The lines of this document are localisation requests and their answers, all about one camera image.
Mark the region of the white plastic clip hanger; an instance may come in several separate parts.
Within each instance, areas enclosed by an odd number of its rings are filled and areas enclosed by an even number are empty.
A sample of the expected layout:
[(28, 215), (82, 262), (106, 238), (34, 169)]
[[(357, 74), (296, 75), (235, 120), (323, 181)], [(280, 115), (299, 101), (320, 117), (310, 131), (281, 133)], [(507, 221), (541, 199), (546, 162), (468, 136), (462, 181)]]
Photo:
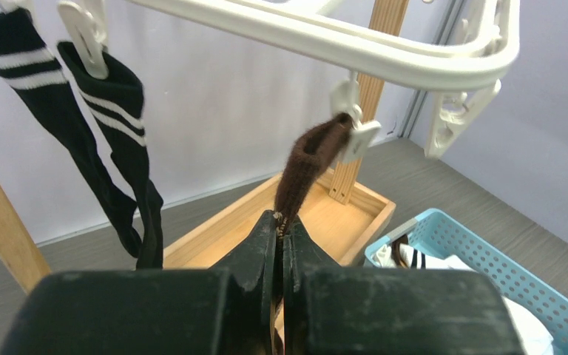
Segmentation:
[[(437, 97), (425, 156), (440, 158), (497, 96), (519, 52), (517, 1), (479, 1), (463, 43), (422, 44), (326, 16), (329, 1), (145, 1), (144, 7), (367, 74)], [(27, 1), (0, 13), (0, 77), (46, 129), (80, 158), (90, 137), (58, 59)]]

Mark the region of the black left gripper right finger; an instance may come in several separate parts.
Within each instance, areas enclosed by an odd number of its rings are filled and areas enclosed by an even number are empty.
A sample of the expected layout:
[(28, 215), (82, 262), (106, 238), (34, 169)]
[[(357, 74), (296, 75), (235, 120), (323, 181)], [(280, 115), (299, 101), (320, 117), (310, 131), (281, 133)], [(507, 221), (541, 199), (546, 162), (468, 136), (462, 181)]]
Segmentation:
[(280, 244), (286, 354), (523, 353), (480, 274), (340, 266), (300, 220)]

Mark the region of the brown argyle sock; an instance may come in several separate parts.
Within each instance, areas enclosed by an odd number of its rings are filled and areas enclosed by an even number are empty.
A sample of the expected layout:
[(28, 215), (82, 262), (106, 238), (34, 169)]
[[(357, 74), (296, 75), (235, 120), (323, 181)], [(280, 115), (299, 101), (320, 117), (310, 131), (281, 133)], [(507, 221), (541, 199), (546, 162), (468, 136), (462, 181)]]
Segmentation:
[(349, 142), (352, 127), (351, 116), (341, 112), (302, 134), (288, 156), (269, 223), (275, 240), (271, 287), (271, 303), (275, 311), (279, 311), (283, 305), (283, 245), (286, 233), (297, 218), (313, 184)]

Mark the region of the black white-striped sock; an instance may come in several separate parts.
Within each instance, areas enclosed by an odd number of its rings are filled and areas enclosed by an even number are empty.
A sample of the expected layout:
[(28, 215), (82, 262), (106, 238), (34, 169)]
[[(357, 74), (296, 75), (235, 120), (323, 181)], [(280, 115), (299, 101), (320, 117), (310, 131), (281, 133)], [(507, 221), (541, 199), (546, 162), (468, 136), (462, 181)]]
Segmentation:
[(113, 183), (60, 62), (23, 8), (0, 13), (0, 78), (69, 152), (121, 245), (137, 257), (142, 241), (132, 226), (136, 202)]
[(143, 85), (130, 68), (107, 53), (102, 56), (109, 75), (97, 79), (85, 70), (72, 42), (60, 41), (57, 49), (112, 150), (113, 163), (133, 190), (144, 228), (136, 268), (161, 268), (163, 198), (149, 178)]

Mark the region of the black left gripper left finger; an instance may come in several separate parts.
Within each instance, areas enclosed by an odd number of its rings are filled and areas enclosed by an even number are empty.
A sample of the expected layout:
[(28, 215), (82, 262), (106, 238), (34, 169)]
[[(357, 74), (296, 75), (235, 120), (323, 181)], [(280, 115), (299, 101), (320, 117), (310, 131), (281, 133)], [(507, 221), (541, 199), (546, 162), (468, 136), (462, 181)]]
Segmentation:
[(275, 224), (209, 268), (65, 271), (28, 295), (1, 354), (275, 354)]

